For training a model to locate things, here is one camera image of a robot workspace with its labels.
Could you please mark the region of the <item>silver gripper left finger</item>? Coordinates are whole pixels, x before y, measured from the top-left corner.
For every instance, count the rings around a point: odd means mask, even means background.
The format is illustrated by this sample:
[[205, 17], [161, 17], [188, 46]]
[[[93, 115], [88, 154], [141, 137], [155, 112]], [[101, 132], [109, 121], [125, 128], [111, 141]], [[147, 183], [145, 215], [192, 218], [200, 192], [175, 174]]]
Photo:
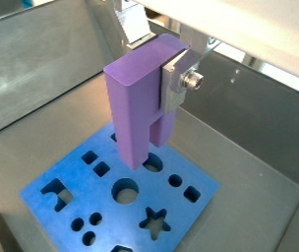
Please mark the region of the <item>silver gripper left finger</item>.
[[120, 26], [121, 45], [127, 50], [133, 50], [155, 37], [144, 6], [133, 0], [112, 0], [112, 9]]

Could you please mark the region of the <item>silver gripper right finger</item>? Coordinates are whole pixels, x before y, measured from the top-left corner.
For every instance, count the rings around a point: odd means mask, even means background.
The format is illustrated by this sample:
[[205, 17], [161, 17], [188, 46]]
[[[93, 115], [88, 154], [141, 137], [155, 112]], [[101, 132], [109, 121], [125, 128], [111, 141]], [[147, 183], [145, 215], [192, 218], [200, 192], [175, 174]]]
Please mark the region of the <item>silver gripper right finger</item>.
[[180, 42], [187, 48], [161, 67], [160, 108], [165, 114], [181, 105], [187, 90], [196, 91], [201, 86], [203, 75], [196, 72], [197, 64], [220, 44], [215, 37], [187, 25], [180, 25]]

